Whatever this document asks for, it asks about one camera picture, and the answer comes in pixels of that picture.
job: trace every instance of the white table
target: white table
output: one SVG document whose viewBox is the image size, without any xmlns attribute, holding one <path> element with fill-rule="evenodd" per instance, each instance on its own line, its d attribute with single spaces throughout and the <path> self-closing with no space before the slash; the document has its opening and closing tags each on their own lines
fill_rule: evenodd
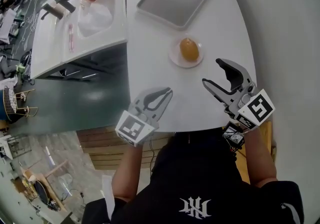
<svg viewBox="0 0 320 224">
<path fill-rule="evenodd" d="M 70 214 L 67 211 L 53 211 L 51 209 L 49 209 L 42 201 L 39 197 L 36 197 L 32 202 L 31 205 L 33 207 L 35 207 L 36 209 L 39 210 L 38 214 L 44 218 L 45 220 L 47 220 L 48 222 L 52 223 L 52 224 L 60 224 L 62 223 L 67 216 Z"/>
<path fill-rule="evenodd" d="M 52 4 L 53 2 L 54 0 L 47 0 L 44 4 Z M 63 23 L 59 22 L 57 18 L 50 16 L 41 20 L 41 17 L 45 13 L 46 11 L 43 9 L 39 12 L 33 38 L 30 74 L 32 79 L 63 64 L 63 43 L 60 38 L 57 37 L 61 35 L 61 37 L 64 38 Z"/>
<path fill-rule="evenodd" d="M 10 44 L 9 33 L 16 15 L 17 13 L 14 10 L 8 9 L 3 17 L 2 26 L 0 28 L 0 40 L 6 44 Z"/>
<path fill-rule="evenodd" d="M 199 131 L 221 127 L 229 117 L 202 84 L 210 79 L 230 90 L 217 58 L 245 67 L 253 81 L 256 70 L 248 32 L 236 0 L 206 0 L 190 26 L 177 31 L 137 13 L 140 0 L 127 0 L 127 61 L 131 100 L 151 87 L 171 87 L 173 98 L 159 121 L 159 132 Z M 169 60 L 173 39 L 188 33 L 205 49 L 200 65 L 184 69 Z"/>
<path fill-rule="evenodd" d="M 11 138 L 11 135 L 0 137 L 0 147 L 3 147 L 5 155 L 13 160 L 14 157 L 12 155 L 11 149 L 8 144 L 8 140 Z"/>
</svg>

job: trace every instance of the floor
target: floor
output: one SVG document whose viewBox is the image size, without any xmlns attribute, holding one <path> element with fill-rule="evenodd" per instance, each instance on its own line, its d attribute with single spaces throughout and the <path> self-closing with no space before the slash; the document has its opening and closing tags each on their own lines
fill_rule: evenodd
<svg viewBox="0 0 320 224">
<path fill-rule="evenodd" d="M 72 182 L 68 187 L 69 191 L 72 190 L 70 191 L 72 196 L 68 196 L 64 205 L 67 210 L 73 212 L 77 220 L 81 220 L 84 213 L 80 192 L 83 193 L 86 204 L 103 198 L 100 191 L 102 190 L 102 175 L 112 176 L 115 173 L 114 170 L 95 170 L 89 155 L 83 153 L 78 136 L 73 131 L 29 136 L 20 143 L 21 147 L 31 147 L 32 151 L 12 161 L 14 168 L 18 171 L 22 166 L 24 169 L 31 167 L 30 170 L 34 173 L 45 174 L 64 160 L 68 160 L 65 167 L 49 176 L 48 181 L 57 196 L 62 199 L 66 197 L 67 190 L 62 186 L 58 177 L 64 174 L 72 176 Z M 149 169 L 142 169 L 138 191 L 145 188 L 149 182 Z"/>
<path fill-rule="evenodd" d="M 22 11 L 27 11 L 26 21 L 46 0 L 35 1 L 31 1 L 29 8 L 27 3 Z M 15 59 L 32 48 L 31 28 L 32 24 L 26 24 L 19 32 L 12 50 Z M 31 88 L 35 91 L 29 95 L 27 105 L 37 106 L 39 111 L 35 117 L 22 118 L 11 125 L 11 134 L 40 135 L 114 125 L 130 103 L 126 71 L 92 83 L 36 79 L 34 86 L 25 83 L 21 90 Z"/>
</svg>

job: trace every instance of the desk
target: desk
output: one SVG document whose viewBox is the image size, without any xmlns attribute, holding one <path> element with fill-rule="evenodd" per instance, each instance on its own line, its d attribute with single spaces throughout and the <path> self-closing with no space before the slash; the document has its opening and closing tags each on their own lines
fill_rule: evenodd
<svg viewBox="0 0 320 224">
<path fill-rule="evenodd" d="M 256 70 L 244 19 L 236 0 L 206 0 L 190 26 L 177 31 L 137 12 L 140 0 L 127 0 L 127 63 L 130 98 L 151 87 L 171 87 L 173 97 L 159 120 L 159 132 L 187 132 L 221 127 L 229 117 L 223 105 L 203 86 L 202 79 L 230 90 L 217 58 L 245 67 L 253 81 Z M 203 61 L 184 69 L 168 57 L 170 44 L 188 33 L 205 50 Z"/>
<path fill-rule="evenodd" d="M 9 33 L 16 15 L 17 13 L 14 10 L 8 9 L 3 17 L 2 26 L 0 28 L 0 40 L 6 44 L 10 44 Z"/>
<path fill-rule="evenodd" d="M 12 137 L 11 135 L 6 135 L 0 137 L 0 147 L 3 147 L 4 153 L 9 159 L 13 160 L 14 158 L 20 157 L 31 151 L 26 149 L 12 148 L 13 145 L 17 146 L 19 144 L 19 138 Z"/>
<path fill-rule="evenodd" d="M 39 215 L 44 218 L 45 220 L 49 221 L 52 224 L 60 224 L 63 223 L 63 221 L 70 215 L 68 211 L 62 211 L 59 212 L 50 210 L 45 204 L 41 201 L 39 197 L 34 199 L 31 202 L 31 205 L 39 210 Z"/>
</svg>

